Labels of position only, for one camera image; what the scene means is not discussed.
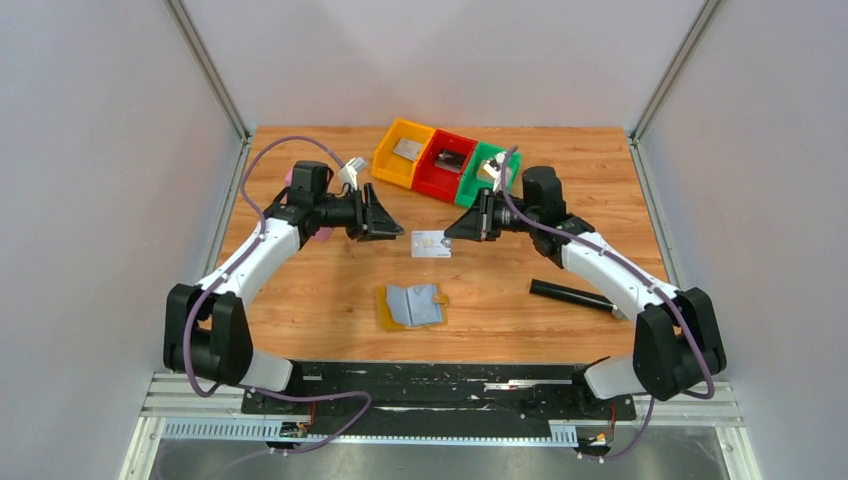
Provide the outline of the yellow leather card holder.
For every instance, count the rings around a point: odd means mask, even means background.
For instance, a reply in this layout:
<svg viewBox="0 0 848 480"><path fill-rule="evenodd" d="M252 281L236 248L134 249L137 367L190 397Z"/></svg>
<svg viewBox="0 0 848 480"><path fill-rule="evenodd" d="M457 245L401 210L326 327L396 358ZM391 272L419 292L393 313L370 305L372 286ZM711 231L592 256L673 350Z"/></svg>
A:
<svg viewBox="0 0 848 480"><path fill-rule="evenodd" d="M438 284L388 284L375 291L378 326L388 332L445 325L449 298Z"/></svg>

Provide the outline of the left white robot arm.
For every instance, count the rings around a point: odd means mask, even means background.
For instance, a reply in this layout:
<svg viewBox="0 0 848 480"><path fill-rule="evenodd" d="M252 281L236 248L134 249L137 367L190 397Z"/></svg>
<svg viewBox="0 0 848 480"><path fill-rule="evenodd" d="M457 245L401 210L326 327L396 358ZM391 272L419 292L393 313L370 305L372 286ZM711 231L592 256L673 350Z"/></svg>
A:
<svg viewBox="0 0 848 480"><path fill-rule="evenodd" d="M163 361L167 368L227 386L285 391L293 361L254 347L247 309L271 276L323 228L358 242L393 240L404 232L370 183L329 191L330 167L299 161L248 239L195 284L176 284L166 299Z"/></svg>

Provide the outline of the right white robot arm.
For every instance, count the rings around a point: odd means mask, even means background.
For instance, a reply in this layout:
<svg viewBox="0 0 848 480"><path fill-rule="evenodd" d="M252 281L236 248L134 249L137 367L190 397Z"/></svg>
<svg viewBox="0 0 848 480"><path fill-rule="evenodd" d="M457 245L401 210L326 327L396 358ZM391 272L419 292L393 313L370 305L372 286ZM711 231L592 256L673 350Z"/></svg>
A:
<svg viewBox="0 0 848 480"><path fill-rule="evenodd" d="M630 355L598 360L575 374L586 400L647 394L665 401L692 395L699 383L707 386L701 398L712 397L713 378L726 368L727 357L709 295L662 281L617 252L591 224L568 212L552 167L531 167L521 182L521 197L480 189L444 234L485 242L524 232L541 256L587 281L634 323Z"/></svg>

